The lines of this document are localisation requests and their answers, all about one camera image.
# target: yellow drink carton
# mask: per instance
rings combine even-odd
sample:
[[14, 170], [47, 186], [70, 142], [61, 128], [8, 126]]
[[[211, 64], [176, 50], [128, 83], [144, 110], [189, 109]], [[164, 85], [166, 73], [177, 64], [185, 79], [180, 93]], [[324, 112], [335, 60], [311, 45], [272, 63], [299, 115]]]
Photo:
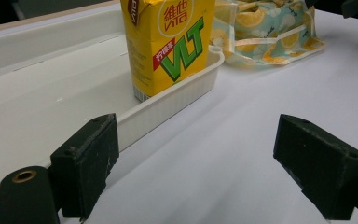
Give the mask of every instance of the yellow drink carton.
[[121, 0], [121, 8], [139, 100], [205, 67], [214, 0]]

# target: white tabletop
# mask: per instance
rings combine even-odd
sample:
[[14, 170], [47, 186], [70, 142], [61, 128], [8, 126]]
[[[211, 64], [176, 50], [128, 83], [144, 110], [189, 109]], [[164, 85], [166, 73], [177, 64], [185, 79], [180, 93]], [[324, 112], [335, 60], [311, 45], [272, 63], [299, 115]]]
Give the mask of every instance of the white tabletop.
[[211, 92], [121, 153], [88, 223], [328, 223], [272, 158], [280, 114], [358, 149], [358, 20], [317, 11], [316, 30], [325, 50], [299, 62], [224, 64]]

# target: white tray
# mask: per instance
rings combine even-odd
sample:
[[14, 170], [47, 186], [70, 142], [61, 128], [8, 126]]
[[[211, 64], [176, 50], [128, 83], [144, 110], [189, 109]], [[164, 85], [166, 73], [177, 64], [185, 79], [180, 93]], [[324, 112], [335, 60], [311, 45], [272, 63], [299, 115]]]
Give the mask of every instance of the white tray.
[[92, 10], [0, 31], [0, 181], [49, 156], [88, 120], [117, 114], [120, 151], [213, 88], [223, 54], [140, 103], [121, 12]]

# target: vlt logo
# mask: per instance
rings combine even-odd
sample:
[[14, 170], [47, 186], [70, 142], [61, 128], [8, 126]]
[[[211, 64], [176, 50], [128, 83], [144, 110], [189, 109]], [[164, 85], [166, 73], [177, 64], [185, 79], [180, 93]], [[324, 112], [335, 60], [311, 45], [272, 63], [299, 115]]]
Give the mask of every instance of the vlt logo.
[[160, 66], [176, 81], [181, 75], [181, 64], [186, 70], [202, 54], [201, 30], [204, 27], [203, 18], [193, 24], [185, 35], [193, 16], [194, 0], [165, 1], [158, 14], [158, 30], [165, 37], [173, 37], [154, 56], [154, 70]]

